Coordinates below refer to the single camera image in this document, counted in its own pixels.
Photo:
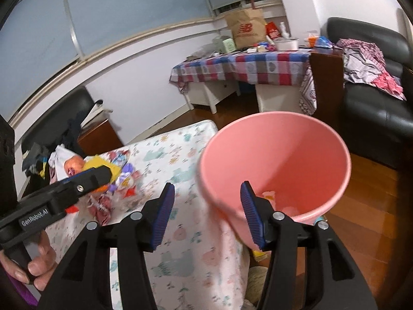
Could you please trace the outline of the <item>person's left hand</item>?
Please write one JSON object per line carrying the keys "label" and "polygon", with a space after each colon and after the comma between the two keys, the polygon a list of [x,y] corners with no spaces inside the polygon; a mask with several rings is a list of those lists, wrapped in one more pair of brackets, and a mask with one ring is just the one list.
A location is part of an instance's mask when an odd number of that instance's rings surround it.
{"label": "person's left hand", "polygon": [[[50,245],[49,237],[44,230],[38,238],[38,253],[39,255],[28,264],[28,271],[35,277],[32,282],[35,288],[38,291],[44,291],[57,266],[56,252]],[[8,258],[4,251],[1,251],[1,265],[5,271],[17,281],[30,284],[26,272]]]}

